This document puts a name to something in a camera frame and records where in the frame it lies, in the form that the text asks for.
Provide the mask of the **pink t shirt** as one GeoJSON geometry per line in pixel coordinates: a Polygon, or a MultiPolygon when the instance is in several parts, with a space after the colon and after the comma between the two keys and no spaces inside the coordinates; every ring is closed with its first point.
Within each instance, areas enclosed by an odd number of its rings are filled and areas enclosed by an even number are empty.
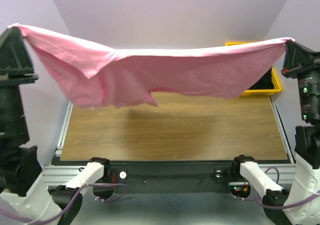
{"type": "Polygon", "coordinates": [[[154,92],[232,99],[283,55],[290,37],[196,49],[115,49],[15,23],[64,95],[80,108],[155,106],[154,92]]]}

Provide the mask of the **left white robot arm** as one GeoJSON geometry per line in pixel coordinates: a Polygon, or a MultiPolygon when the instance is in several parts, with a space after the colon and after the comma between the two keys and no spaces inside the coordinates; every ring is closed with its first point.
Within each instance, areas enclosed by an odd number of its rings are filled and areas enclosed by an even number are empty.
{"type": "Polygon", "coordinates": [[[26,148],[29,132],[20,85],[37,80],[17,27],[0,36],[0,197],[28,225],[69,225],[80,211],[89,185],[111,178],[108,159],[91,158],[71,181],[48,190],[37,147],[26,148]]]}

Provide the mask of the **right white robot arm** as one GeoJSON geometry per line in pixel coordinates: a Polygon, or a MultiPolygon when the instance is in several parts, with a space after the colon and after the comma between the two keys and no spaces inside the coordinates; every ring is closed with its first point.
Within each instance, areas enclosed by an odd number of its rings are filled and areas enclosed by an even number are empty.
{"type": "Polygon", "coordinates": [[[295,128],[295,173],[285,190],[245,155],[230,167],[235,180],[246,179],[256,192],[256,202],[275,225],[320,223],[320,53],[288,41],[281,74],[297,80],[301,118],[308,126],[295,128]]]}

